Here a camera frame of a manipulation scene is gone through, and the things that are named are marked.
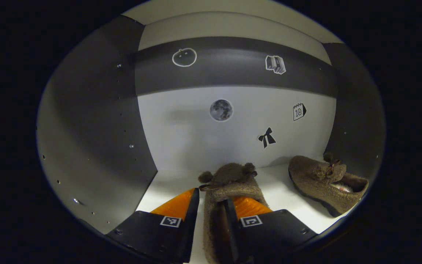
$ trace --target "dark gray band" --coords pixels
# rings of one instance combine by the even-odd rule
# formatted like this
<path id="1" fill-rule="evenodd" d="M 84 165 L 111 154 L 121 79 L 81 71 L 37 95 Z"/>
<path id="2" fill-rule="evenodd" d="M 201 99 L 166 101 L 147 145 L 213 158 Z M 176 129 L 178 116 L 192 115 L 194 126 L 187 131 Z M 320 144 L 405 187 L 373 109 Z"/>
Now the dark gray band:
<path id="1" fill-rule="evenodd" d="M 196 61 L 179 67 L 172 56 L 192 48 Z M 266 56 L 283 58 L 286 72 L 267 70 Z M 156 45 L 131 55 L 136 60 L 136 94 L 213 85 L 264 85 L 337 96 L 335 73 L 326 62 L 306 53 L 243 37 L 197 37 Z"/>

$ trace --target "brown felt slipper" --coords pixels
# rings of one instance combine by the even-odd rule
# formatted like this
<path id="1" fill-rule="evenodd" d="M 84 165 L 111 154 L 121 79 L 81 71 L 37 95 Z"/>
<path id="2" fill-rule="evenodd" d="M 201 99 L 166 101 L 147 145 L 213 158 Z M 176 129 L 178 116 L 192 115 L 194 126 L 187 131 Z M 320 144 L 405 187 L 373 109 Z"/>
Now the brown felt slipper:
<path id="1" fill-rule="evenodd" d="M 296 156 L 289 163 L 289 177 L 304 196 L 321 202 L 333 217 L 351 209 L 364 195 L 369 185 L 365 178 L 346 172 L 339 160 L 318 162 Z"/>
<path id="2" fill-rule="evenodd" d="M 263 193 L 258 187 L 255 179 L 255 167 L 251 163 L 242 166 L 237 163 L 230 163 L 222 166 L 212 175 L 211 172 L 204 172 L 198 178 L 206 187 L 204 200 L 204 251 L 209 263 L 225 263 L 221 258 L 218 243 L 224 243 L 223 237 L 217 232 L 219 229 L 216 221 L 223 221 L 219 212 L 218 203 L 234 197 L 251 197 L 261 204 L 268 206 Z"/>

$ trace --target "gray wall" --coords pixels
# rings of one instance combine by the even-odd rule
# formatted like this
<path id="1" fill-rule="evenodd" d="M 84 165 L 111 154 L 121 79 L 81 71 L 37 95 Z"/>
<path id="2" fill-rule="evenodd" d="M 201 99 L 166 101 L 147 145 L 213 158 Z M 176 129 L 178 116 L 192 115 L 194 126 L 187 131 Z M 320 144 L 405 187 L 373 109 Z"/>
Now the gray wall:
<path id="1" fill-rule="evenodd" d="M 49 183 L 77 218 L 104 234 L 134 212 L 157 173 L 126 57 L 138 50 L 143 29 L 120 16 L 92 32 L 53 73 L 37 116 Z"/>
<path id="2" fill-rule="evenodd" d="M 372 181 L 385 147 L 385 114 L 380 93 L 350 48 L 340 43 L 323 46 L 337 72 L 338 85 L 335 122 L 326 151 L 338 155 L 348 172 Z"/>

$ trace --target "black bow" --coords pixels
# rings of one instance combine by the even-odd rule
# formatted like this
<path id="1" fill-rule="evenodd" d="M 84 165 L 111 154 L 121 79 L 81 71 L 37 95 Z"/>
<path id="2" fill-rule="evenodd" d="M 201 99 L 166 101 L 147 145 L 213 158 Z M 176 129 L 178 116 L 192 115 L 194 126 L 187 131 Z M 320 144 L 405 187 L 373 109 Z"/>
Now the black bow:
<path id="1" fill-rule="evenodd" d="M 265 135 L 259 136 L 258 140 L 263 142 L 263 149 L 266 148 L 267 144 L 266 144 L 266 138 L 268 138 L 268 143 L 273 144 L 276 143 L 276 140 L 274 140 L 273 137 L 271 137 L 271 133 L 273 133 L 273 131 L 271 130 L 270 127 L 268 127 L 268 129 L 266 130 Z"/>

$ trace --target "enclosure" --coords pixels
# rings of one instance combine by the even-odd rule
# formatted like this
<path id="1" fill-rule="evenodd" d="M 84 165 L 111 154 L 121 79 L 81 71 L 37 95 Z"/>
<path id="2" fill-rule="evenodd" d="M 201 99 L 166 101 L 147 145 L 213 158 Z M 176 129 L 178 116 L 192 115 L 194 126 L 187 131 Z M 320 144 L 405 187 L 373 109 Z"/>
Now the enclosure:
<path id="1" fill-rule="evenodd" d="M 333 152 L 373 183 L 384 142 L 380 94 L 362 62 L 315 21 L 263 0 L 128 10 L 66 56 L 37 117 L 53 191 L 101 234 L 198 187 L 201 172 L 252 162 L 271 209 L 287 209 L 314 241 L 350 211 L 332 217 L 300 195 L 291 158 Z M 201 193 L 190 263 L 206 262 L 203 202 Z"/>

